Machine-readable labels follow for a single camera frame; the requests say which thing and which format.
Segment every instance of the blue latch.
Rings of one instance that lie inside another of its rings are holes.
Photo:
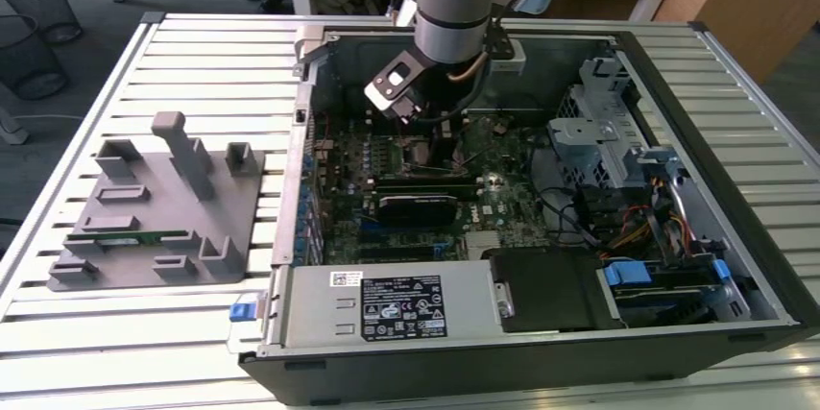
[[[723,259],[716,259],[712,261],[712,267],[715,268],[715,272],[721,280],[728,280],[732,278],[732,272],[729,271],[729,266],[727,266],[727,262]]]
[[[643,261],[615,261],[604,268],[609,286],[629,283],[651,283],[652,277]]]
[[[256,303],[235,302],[231,305],[231,322],[252,322],[256,320]]]

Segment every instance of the metal bracket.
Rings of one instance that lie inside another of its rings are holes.
[[[403,51],[373,77],[381,97],[388,101],[399,98],[428,67],[408,50]]]
[[[588,91],[620,93],[632,79],[620,60],[615,58],[595,58],[585,61],[579,74]]]
[[[273,273],[271,275],[271,286],[268,288],[268,300],[264,310],[264,342],[259,347],[260,355],[265,355],[261,351],[272,346],[281,345],[284,342],[284,324],[285,324],[285,307],[287,291],[289,286],[292,268],[287,265],[272,266]]]
[[[296,30],[296,40],[293,41],[293,53],[296,64],[293,64],[293,77],[299,77],[303,82],[309,78],[311,64],[324,60],[331,53],[328,41],[336,41],[336,36],[324,38],[324,26],[309,25]]]
[[[644,173],[673,178],[680,168],[680,158],[672,148],[635,148],[624,155],[627,181],[643,181]]]
[[[599,144],[599,141],[617,139],[617,133],[607,123],[593,119],[580,117],[553,119],[548,127],[556,143],[568,146],[591,146]]]

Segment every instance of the white cable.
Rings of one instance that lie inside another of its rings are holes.
[[[67,114],[43,114],[43,115],[19,115],[17,117],[12,117],[13,119],[73,119],[73,120],[85,120],[84,117],[79,115],[67,115]]]

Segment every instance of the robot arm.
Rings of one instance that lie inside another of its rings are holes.
[[[415,0],[413,45],[365,87],[365,95],[388,117],[436,124],[472,103],[489,61],[499,57],[496,45],[508,46],[499,39],[505,37],[500,22],[491,22],[493,1],[507,4],[504,14],[520,0]],[[548,0],[541,3],[545,8]]]

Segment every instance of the white sticker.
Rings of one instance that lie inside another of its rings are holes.
[[[97,244],[103,247],[129,247],[132,245],[140,245],[140,241],[131,237],[125,237],[121,239],[97,240]]]
[[[444,321],[419,321],[419,328],[444,328]]]
[[[361,286],[361,271],[335,271],[331,273],[332,287],[359,287]]]

